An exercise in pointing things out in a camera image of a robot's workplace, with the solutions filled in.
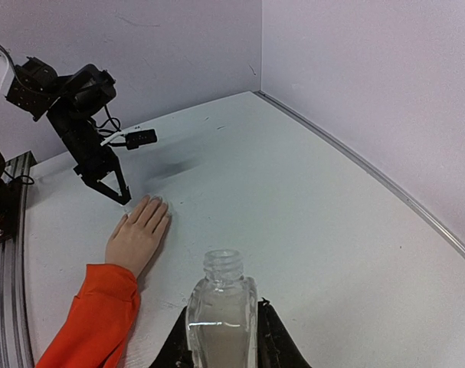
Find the mannequin hand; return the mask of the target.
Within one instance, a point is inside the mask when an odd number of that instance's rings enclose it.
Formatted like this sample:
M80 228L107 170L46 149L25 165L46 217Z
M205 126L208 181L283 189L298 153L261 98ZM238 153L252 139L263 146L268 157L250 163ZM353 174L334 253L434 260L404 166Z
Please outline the mannequin hand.
M138 278L165 241L171 221L167 202L158 196L144 196L113 230L104 262L125 268Z

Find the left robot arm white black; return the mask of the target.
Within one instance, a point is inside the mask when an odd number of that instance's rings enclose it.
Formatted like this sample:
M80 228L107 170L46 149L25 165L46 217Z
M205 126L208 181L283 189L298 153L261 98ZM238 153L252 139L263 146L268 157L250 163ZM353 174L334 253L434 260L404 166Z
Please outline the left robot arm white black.
M120 205L128 203L131 195L120 161L93 118L116 97L113 77L93 64L64 76L36 57L18 65L1 44L0 58L13 73L5 99L29 112L33 121L47 117L76 161L74 172L86 186Z

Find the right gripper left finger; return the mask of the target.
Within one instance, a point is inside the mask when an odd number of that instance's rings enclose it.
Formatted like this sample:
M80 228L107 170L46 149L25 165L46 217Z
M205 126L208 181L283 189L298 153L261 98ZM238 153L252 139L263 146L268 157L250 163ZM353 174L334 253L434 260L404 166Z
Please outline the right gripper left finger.
M184 307L166 338L151 368L193 368L192 352L188 348L185 329L187 307Z

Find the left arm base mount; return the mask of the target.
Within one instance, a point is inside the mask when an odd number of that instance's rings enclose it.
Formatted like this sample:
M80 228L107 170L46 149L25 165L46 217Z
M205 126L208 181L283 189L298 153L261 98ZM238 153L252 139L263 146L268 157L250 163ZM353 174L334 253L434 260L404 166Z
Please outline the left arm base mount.
M0 244L17 236L21 189L34 184L29 175L14 177L5 168L6 161L0 152Z

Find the orange sleeve forearm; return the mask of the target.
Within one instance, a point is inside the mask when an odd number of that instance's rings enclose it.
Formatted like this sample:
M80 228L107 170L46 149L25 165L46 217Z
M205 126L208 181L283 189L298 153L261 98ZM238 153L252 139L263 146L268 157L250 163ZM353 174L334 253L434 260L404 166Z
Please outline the orange sleeve forearm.
M116 367L136 320L135 276L113 264L89 264L67 319L38 367Z

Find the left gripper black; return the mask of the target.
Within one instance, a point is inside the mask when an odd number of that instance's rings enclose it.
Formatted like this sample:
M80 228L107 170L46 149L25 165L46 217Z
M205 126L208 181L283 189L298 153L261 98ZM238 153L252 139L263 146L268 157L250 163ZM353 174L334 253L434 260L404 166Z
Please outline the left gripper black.
M101 137L75 139L71 142L71 154L77 163L74 172L91 189L120 205L125 205L130 201L131 194L120 161L111 148L101 145L102 142ZM115 174L119 192L100 181L109 173Z

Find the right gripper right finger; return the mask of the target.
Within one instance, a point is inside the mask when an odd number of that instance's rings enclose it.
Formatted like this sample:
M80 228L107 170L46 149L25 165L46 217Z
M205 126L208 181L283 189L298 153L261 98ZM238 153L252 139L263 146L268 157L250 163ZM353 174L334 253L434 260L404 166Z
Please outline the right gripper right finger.
M263 368L311 368L273 305L266 299L258 303L257 366Z

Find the white nail polish cap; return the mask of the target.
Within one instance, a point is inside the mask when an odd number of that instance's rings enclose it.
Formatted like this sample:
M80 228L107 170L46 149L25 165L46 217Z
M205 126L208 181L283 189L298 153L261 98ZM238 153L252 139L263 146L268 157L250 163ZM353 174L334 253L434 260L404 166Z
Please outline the white nail polish cap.
M131 212L131 207L129 206L129 204L123 205L122 209L123 209L123 212L127 215Z

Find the clear nail polish bottle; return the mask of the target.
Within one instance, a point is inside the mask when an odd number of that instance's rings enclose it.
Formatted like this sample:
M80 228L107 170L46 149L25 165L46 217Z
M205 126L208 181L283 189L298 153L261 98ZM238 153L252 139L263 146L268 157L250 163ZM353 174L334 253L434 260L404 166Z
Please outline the clear nail polish bottle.
M244 275L241 253L209 251L203 266L185 316L194 366L256 367L257 286Z

